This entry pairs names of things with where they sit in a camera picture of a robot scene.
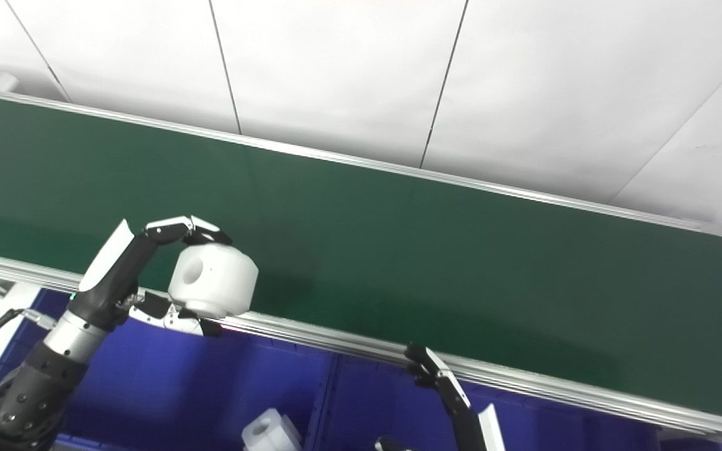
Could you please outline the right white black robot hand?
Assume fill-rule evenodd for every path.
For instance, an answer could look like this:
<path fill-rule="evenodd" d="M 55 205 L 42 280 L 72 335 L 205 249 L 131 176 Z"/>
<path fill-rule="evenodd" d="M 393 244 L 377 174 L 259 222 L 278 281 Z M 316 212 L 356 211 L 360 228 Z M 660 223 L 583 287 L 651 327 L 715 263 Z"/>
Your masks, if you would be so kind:
<path fill-rule="evenodd" d="M 457 450 L 505 450 L 495 406 L 490 403 L 476 413 L 458 378 L 435 351 L 409 343 L 403 355 L 414 385 L 438 394 L 449 417 Z"/>

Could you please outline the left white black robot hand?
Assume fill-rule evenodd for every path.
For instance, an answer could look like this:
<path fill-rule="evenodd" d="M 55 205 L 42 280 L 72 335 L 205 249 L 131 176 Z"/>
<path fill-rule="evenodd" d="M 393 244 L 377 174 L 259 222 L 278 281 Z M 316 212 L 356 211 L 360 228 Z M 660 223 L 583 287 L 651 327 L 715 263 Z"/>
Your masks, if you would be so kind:
<path fill-rule="evenodd" d="M 122 303 L 138 290 L 138 279 L 158 248 L 175 242 L 187 246 L 230 246 L 231 237 L 196 216 L 155 220 L 137 234 L 122 220 L 102 245 L 78 285 L 63 316 L 84 328 L 110 333 L 128 319 Z"/>

